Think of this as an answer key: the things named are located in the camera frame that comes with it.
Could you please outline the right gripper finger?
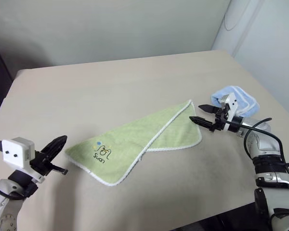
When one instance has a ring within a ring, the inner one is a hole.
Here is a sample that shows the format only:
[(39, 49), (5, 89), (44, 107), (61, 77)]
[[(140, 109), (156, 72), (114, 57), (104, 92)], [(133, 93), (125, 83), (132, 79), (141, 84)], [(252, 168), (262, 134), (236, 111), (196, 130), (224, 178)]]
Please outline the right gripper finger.
[(201, 110), (203, 110), (206, 113), (210, 113), (210, 114), (216, 114), (217, 113), (217, 107), (213, 106), (213, 105), (202, 104), (202, 105), (199, 105), (198, 108), (200, 108)]
[(199, 125), (201, 127), (207, 128), (211, 132), (214, 132), (213, 123), (212, 122), (207, 121), (206, 119), (201, 118), (199, 116), (190, 116), (189, 119), (193, 123), (195, 123), (195, 124), (197, 124), (197, 125)]

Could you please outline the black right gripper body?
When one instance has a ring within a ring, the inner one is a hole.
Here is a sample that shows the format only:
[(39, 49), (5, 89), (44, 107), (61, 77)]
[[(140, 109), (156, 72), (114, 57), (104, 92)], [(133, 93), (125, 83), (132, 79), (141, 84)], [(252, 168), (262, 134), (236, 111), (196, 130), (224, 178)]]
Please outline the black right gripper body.
[(215, 130), (223, 130), (225, 126), (225, 121), (228, 118), (229, 107), (225, 108), (213, 107), (212, 113), (215, 114), (215, 122), (212, 124), (210, 131), (214, 132)]

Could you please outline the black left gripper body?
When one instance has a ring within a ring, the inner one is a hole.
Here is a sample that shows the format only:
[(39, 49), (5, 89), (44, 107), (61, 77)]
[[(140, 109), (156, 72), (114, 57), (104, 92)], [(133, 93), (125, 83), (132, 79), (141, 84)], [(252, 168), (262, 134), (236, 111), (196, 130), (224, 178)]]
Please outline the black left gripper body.
[(29, 164), (33, 170), (42, 176), (47, 176), (53, 170), (53, 159), (52, 154), (35, 151), (35, 157), (30, 160)]

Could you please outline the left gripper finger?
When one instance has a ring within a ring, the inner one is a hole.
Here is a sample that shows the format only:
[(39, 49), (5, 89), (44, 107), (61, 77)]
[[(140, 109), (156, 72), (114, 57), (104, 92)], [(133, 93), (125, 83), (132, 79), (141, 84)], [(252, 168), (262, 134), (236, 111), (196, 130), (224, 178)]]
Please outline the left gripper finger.
[(67, 136), (63, 135), (55, 138), (50, 143), (48, 143), (40, 153), (46, 159), (54, 159), (63, 149), (65, 143), (67, 141)]
[(67, 169), (58, 167), (58, 166), (56, 166), (56, 165), (51, 165), (50, 169), (51, 169), (52, 171), (61, 173), (62, 175), (66, 175), (66, 174), (68, 173), (68, 170), (67, 170)]

